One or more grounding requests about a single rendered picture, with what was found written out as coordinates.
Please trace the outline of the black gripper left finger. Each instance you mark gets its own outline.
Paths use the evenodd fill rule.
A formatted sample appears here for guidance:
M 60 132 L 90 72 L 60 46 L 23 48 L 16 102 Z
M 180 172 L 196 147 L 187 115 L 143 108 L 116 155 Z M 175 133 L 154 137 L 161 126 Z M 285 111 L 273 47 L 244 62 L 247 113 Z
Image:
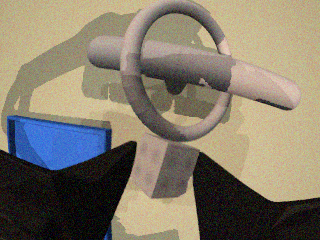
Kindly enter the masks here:
M 0 149 L 0 187 L 55 217 L 65 240 L 104 240 L 135 163 L 137 141 L 45 169 Z

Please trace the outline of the grey metal cross-bar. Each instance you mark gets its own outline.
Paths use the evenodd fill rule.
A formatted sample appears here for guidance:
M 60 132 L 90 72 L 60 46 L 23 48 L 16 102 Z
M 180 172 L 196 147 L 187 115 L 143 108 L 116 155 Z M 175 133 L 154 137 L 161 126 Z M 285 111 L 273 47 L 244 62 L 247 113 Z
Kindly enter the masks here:
M 123 36 L 95 37 L 87 47 L 89 63 L 120 71 L 121 43 Z M 185 85 L 192 84 L 233 93 L 283 111 L 292 111 L 301 100 L 299 85 L 288 77 L 233 57 L 184 45 L 143 40 L 140 69 L 141 75 L 149 79 L 164 80 L 171 95 L 179 95 Z

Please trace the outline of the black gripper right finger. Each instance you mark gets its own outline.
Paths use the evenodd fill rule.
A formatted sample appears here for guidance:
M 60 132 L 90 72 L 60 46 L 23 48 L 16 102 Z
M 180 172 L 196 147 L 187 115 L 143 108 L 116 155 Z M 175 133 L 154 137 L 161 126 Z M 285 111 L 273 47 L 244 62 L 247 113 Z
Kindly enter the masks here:
M 192 185 L 200 240 L 269 240 L 281 228 L 320 219 L 320 197 L 269 201 L 204 152 Z

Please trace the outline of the grey metal ring with small tab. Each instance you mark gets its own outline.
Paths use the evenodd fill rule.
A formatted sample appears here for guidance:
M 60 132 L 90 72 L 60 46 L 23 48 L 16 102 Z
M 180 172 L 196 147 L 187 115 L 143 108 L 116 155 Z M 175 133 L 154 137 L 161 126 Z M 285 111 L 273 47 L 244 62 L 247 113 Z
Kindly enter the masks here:
M 199 5 L 189 3 L 188 0 L 157 0 L 133 17 L 121 43 L 121 85 L 141 124 L 157 135 L 141 133 L 139 151 L 131 172 L 133 183 L 149 199 L 184 197 L 191 183 L 200 149 L 181 141 L 200 139 L 211 132 L 220 124 L 232 99 L 232 93 L 220 91 L 219 100 L 211 113 L 191 127 L 169 123 L 153 108 L 141 77 L 141 44 L 149 27 L 168 13 L 181 13 L 199 21 L 212 37 L 219 55 L 232 57 L 228 41 L 215 19 Z

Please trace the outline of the blue tray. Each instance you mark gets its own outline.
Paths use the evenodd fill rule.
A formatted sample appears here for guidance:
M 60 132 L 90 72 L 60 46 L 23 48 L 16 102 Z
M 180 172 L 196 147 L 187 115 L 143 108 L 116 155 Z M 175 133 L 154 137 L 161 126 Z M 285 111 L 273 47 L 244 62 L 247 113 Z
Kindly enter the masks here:
M 8 153 L 45 169 L 63 169 L 112 149 L 112 129 L 7 116 Z

